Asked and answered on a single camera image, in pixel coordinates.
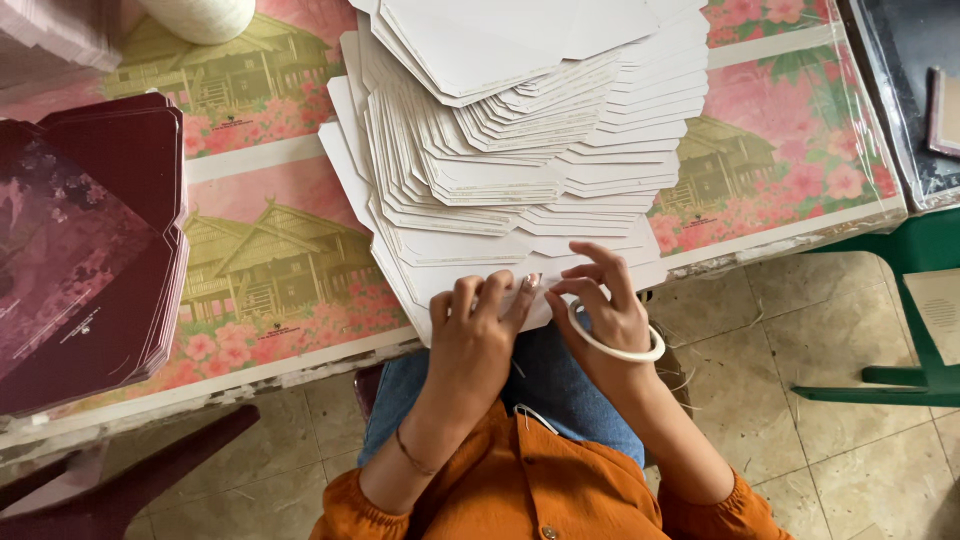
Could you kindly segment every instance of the finger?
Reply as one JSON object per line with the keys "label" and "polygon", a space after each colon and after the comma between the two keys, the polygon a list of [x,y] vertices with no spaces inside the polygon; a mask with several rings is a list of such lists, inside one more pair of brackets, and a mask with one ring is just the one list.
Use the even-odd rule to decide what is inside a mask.
{"label": "finger", "polygon": [[567,268],[560,273],[561,278],[590,278],[601,285],[604,282],[603,267],[592,262],[590,264],[581,264],[573,268]]}
{"label": "finger", "polygon": [[610,290],[615,306],[626,307],[636,303],[631,298],[635,292],[626,259],[593,242],[570,242],[570,250],[586,255],[603,268],[604,284]]}
{"label": "finger", "polygon": [[527,315],[530,313],[530,306],[534,304],[534,297],[537,296],[537,285],[539,284],[540,274],[527,275],[520,285],[520,290],[516,293],[514,302],[510,304],[510,308],[500,319],[514,335],[520,332],[523,323],[527,321]]}
{"label": "finger", "polygon": [[453,303],[450,307],[450,318],[466,321],[470,318],[470,305],[477,290],[483,286],[480,276],[466,276],[453,284]]}
{"label": "finger", "polygon": [[558,295],[575,294],[579,296],[580,302],[591,317],[599,317],[605,310],[612,309],[607,296],[600,289],[600,285],[590,278],[563,280],[550,287],[550,291]]}
{"label": "finger", "polygon": [[567,349],[574,357],[582,357],[588,343],[577,331],[573,330],[573,325],[570,324],[570,317],[567,314],[566,300],[550,291],[543,293],[543,298],[546,299],[546,303],[550,305],[550,310],[553,311],[553,322],[560,329],[560,335],[564,337]]}
{"label": "finger", "polygon": [[503,302],[507,289],[513,286],[514,273],[510,270],[497,270],[490,274],[483,283],[483,290],[479,293],[480,300],[477,301],[473,313],[495,317],[500,312],[500,303]]}
{"label": "finger", "polygon": [[444,292],[430,299],[430,321],[433,323],[433,332],[436,332],[446,324],[449,316],[450,304],[453,302],[453,291]]}

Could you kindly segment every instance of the woman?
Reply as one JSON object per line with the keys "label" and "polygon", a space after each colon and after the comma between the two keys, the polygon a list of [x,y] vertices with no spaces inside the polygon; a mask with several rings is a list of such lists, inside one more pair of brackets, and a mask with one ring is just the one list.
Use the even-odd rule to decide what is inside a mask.
{"label": "woman", "polygon": [[[461,278],[431,300],[429,360],[384,369],[362,469],[327,486],[312,538],[792,538],[652,363],[607,356],[573,330],[561,294],[580,297],[605,345],[651,347],[624,260],[591,243],[570,249],[593,263],[544,293],[547,327],[517,335],[536,275],[499,316],[507,270]],[[643,479],[644,445],[659,499]]]}

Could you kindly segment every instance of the spool of thread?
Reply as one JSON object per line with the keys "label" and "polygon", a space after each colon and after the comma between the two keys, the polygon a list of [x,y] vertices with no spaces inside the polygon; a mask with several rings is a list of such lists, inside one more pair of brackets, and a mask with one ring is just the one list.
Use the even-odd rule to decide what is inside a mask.
{"label": "spool of thread", "polygon": [[199,45],[219,45],[240,35],[253,19],[256,0],[140,0],[175,36]]}

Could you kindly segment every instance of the green chair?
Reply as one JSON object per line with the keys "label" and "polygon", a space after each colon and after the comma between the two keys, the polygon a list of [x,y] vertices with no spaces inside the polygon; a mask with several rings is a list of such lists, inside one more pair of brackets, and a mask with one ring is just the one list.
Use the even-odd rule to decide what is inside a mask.
{"label": "green chair", "polygon": [[911,217],[890,234],[862,234],[809,253],[866,251],[890,264],[897,276],[907,326],[920,358],[919,367],[868,366],[864,382],[890,388],[794,386],[809,400],[855,404],[960,406],[960,365],[946,366],[926,329],[903,274],[960,268],[960,209]]}

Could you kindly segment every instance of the blouse sleeve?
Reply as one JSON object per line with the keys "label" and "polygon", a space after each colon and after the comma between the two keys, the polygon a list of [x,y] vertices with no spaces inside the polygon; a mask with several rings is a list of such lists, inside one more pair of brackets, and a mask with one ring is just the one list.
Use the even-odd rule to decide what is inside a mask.
{"label": "blouse sleeve", "polygon": [[410,514],[394,516],[374,506],[360,491],[360,469],[343,473],[324,490],[324,515],[310,540],[383,538],[402,540]]}
{"label": "blouse sleeve", "polygon": [[660,485],[663,532],[675,540],[792,540],[777,527],[767,504],[746,480],[733,473],[733,492],[725,501],[698,505],[683,501]]}

